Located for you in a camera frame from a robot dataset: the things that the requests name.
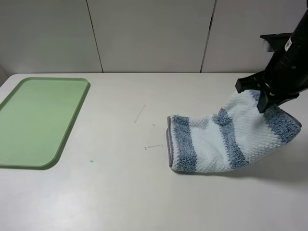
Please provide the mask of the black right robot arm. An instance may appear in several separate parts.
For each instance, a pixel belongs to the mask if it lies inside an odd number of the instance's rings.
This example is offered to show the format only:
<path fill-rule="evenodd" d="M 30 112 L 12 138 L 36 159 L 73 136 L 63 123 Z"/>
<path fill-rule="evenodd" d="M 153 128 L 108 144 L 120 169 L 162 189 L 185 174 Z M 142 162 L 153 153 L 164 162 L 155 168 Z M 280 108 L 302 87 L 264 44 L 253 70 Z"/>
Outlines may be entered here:
<path fill-rule="evenodd" d="M 305 12 L 292 33 L 261 35 L 274 52 L 263 71 L 239 78 L 238 93 L 258 90 L 257 109 L 264 113 L 272 105 L 296 99 L 308 89 L 308 13 Z"/>

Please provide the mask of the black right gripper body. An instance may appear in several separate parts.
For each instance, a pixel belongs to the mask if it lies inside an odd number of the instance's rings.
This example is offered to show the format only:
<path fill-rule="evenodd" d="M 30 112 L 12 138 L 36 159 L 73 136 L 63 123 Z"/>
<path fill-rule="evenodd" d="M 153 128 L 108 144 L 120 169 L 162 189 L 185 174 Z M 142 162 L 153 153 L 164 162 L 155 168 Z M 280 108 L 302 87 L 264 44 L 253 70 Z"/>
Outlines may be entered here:
<path fill-rule="evenodd" d="M 262 91 L 275 96 L 276 104 L 296 99 L 308 88 L 308 35 L 281 33 L 261 35 L 274 54 L 262 77 Z"/>

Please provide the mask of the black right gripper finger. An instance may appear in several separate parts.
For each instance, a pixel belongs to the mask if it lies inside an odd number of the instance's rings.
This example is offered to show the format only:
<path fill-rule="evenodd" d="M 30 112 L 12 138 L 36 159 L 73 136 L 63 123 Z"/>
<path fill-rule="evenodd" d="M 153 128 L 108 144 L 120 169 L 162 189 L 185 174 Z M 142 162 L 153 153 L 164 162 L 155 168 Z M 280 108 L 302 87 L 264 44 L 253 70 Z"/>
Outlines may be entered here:
<path fill-rule="evenodd" d="M 276 97 L 266 91 L 260 92 L 257 109 L 260 113 L 264 113 L 269 107 L 276 104 Z"/>
<path fill-rule="evenodd" d="M 260 80 L 262 79 L 265 71 L 260 71 L 248 77 L 239 78 L 236 81 L 235 88 L 238 93 L 245 90 L 258 90 L 262 91 Z"/>

